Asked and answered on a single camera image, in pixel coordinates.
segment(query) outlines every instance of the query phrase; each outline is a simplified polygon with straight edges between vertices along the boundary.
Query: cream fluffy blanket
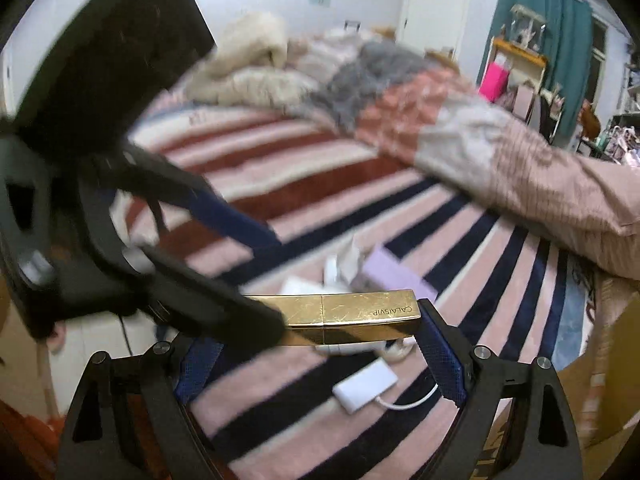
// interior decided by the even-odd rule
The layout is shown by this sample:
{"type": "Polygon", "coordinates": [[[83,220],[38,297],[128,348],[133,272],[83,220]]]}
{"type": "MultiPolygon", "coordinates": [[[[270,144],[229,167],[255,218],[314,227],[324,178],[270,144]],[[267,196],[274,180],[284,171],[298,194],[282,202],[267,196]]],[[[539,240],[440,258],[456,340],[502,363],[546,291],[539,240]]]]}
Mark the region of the cream fluffy blanket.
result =
{"type": "Polygon", "coordinates": [[[268,12],[247,14],[229,25],[217,47],[200,63],[185,87],[189,99],[209,104],[285,107],[318,88],[287,63],[287,30],[268,12]]]}

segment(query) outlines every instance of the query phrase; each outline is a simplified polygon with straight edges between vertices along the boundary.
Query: red stripe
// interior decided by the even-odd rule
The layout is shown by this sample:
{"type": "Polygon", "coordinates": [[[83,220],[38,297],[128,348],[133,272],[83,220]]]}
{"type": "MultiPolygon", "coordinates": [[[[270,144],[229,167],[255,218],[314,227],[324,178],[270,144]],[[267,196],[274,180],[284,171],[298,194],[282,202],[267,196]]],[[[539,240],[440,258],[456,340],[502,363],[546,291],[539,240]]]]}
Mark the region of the red stripe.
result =
{"type": "MultiPolygon", "coordinates": [[[[405,164],[390,157],[364,160],[302,178],[264,195],[235,200],[232,205],[254,219],[268,221],[405,168],[405,164]]],[[[184,259],[220,239],[199,222],[189,220],[162,235],[159,246],[184,259]]]]}
{"type": "Polygon", "coordinates": [[[194,132],[191,135],[180,137],[179,139],[175,140],[170,140],[168,143],[154,147],[154,152],[161,153],[162,155],[167,155],[170,152],[192,146],[198,142],[203,142],[204,140],[224,137],[226,135],[235,134],[243,130],[250,130],[252,128],[259,128],[262,126],[269,126],[270,124],[293,120],[295,119],[287,118],[285,116],[274,116],[271,119],[266,119],[264,117],[240,119],[233,124],[228,124],[223,127],[212,126],[207,130],[200,130],[194,132]]]}
{"type": "MultiPolygon", "coordinates": [[[[316,134],[305,135],[301,137],[293,137],[290,139],[280,139],[274,142],[268,142],[267,144],[261,144],[259,146],[252,146],[246,150],[239,150],[238,152],[227,153],[213,160],[194,164],[185,168],[187,171],[196,174],[212,173],[213,171],[220,171],[227,168],[234,168],[245,163],[248,160],[254,158],[261,158],[273,153],[283,152],[285,150],[292,150],[295,148],[304,148],[305,146],[312,146],[314,144],[322,144],[324,142],[331,142],[335,140],[335,135],[331,132],[318,132],[316,134]]],[[[131,203],[126,215],[127,228],[131,228],[136,222],[136,219],[146,209],[146,201],[141,198],[135,197],[131,203]]]]}

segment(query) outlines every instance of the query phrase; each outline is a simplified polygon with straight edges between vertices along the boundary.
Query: gold lipstick case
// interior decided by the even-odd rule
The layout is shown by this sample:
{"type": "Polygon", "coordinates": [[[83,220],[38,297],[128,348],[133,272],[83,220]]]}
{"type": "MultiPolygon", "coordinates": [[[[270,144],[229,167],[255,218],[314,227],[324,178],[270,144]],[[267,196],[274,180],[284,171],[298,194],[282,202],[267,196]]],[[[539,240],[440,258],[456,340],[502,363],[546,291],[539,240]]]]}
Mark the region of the gold lipstick case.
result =
{"type": "Polygon", "coordinates": [[[284,314],[281,345],[332,345],[408,337],[420,326],[412,290],[318,296],[251,296],[284,314]]]}

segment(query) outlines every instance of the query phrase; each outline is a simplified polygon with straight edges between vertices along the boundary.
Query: window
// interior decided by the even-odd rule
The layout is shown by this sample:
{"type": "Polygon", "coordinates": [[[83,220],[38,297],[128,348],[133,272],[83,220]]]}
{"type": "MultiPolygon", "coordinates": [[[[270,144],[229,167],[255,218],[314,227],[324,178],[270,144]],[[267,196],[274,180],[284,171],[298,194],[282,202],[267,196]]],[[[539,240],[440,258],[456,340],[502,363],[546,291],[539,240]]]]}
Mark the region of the window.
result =
{"type": "Polygon", "coordinates": [[[591,50],[591,66],[587,79],[587,91],[584,98],[594,106],[600,97],[600,87],[604,79],[604,65],[606,60],[607,25],[600,20],[593,19],[593,48],[591,50]]]}

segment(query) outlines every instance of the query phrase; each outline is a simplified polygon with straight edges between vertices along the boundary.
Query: blanket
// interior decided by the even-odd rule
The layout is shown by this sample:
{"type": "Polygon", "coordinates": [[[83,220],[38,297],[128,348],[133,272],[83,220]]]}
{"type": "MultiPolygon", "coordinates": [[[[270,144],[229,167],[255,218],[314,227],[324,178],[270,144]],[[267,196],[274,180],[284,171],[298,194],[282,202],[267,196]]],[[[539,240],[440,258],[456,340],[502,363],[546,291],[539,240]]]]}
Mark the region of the blanket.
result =
{"type": "Polygon", "coordinates": [[[288,38],[284,20],[253,12],[231,23],[185,87],[189,99],[209,104],[279,108],[297,104],[318,83],[283,70],[288,38]]]}
{"type": "MultiPolygon", "coordinates": [[[[134,141],[204,174],[233,206],[267,221],[283,245],[252,254],[168,206],[168,232],[158,235],[145,203],[127,198],[122,213],[134,240],[158,243],[247,294],[277,294],[291,275],[321,281],[330,254],[352,242],[364,250],[382,244],[436,288],[444,319],[473,343],[524,362],[546,355],[557,368],[579,354],[586,292],[569,252],[314,122],[169,95],[164,103],[138,125],[134,141]]],[[[456,409],[436,395],[407,412],[371,404],[346,415],[332,386],[375,358],[210,349],[189,407],[240,480],[408,480],[440,445],[456,409]]],[[[193,383],[192,364],[183,382],[193,383]]],[[[399,383],[384,395],[389,402],[413,402],[433,385],[419,351],[392,368],[399,383]]]]}
{"type": "Polygon", "coordinates": [[[292,114],[333,123],[486,206],[543,223],[612,274],[640,279],[637,168],[552,148],[436,59],[354,33],[345,33],[342,49],[334,32],[330,39],[335,55],[313,70],[306,55],[292,60],[310,76],[329,75],[292,114]]]}

